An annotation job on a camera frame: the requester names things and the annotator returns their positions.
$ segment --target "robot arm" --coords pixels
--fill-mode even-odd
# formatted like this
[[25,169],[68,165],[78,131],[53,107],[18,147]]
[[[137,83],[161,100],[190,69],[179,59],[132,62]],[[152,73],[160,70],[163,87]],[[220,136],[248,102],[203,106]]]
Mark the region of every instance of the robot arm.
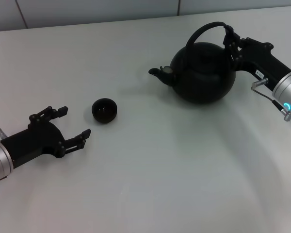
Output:
[[60,130],[50,120],[67,115],[68,108],[58,110],[48,107],[29,117],[28,129],[7,137],[0,129],[0,180],[30,160],[51,154],[62,158],[65,154],[83,149],[91,130],[65,140]]
[[226,33],[223,44],[233,58],[233,69],[247,71],[258,79],[251,87],[255,92],[259,93],[255,88],[260,85],[270,89],[274,97],[270,100],[285,115],[284,120],[290,121],[291,70],[272,56],[274,46],[250,38],[240,39],[236,33]]

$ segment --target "black teapot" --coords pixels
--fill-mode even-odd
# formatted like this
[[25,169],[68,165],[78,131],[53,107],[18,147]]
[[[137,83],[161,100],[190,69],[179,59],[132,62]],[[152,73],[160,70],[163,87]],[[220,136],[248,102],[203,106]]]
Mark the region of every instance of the black teapot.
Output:
[[149,73],[164,84],[172,86],[183,99],[193,103],[210,103],[221,99],[232,88],[235,72],[228,49],[211,43],[195,43],[206,30],[223,26],[225,40],[234,30],[221,22],[207,24],[198,29],[173,58],[169,67],[153,68]]

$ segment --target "white wall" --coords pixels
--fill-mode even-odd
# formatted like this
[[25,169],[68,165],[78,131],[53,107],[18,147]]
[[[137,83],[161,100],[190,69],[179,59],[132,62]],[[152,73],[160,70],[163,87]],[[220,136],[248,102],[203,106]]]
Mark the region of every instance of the white wall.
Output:
[[[176,16],[179,0],[0,0],[0,31]],[[291,6],[291,0],[180,0],[180,15]]]
[[291,0],[181,0],[181,15],[291,6]]
[[0,31],[24,29],[25,24],[14,0],[0,0]]
[[28,27],[176,16],[178,0],[18,0]]

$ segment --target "teapot handle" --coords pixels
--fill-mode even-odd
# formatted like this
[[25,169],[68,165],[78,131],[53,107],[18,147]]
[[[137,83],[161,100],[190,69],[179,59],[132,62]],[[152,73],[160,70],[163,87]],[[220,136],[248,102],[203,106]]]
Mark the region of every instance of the teapot handle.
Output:
[[185,48],[186,48],[186,51],[191,51],[193,46],[194,46],[194,42],[198,39],[198,37],[204,33],[205,31],[211,29],[211,28],[215,28],[215,27],[224,27],[225,30],[226,30],[226,35],[231,35],[231,36],[234,36],[234,29],[231,27],[231,26],[228,26],[226,25],[225,23],[223,22],[213,22],[213,23],[209,23],[209,24],[206,24],[204,25],[203,27],[201,27],[200,29],[198,29],[191,37],[190,39],[188,40]]

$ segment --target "blue indicator light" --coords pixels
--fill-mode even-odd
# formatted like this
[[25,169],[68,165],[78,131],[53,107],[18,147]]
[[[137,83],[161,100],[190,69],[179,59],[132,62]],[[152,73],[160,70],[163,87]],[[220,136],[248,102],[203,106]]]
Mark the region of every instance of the blue indicator light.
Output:
[[284,103],[283,106],[285,106],[288,110],[291,110],[291,105],[289,103]]

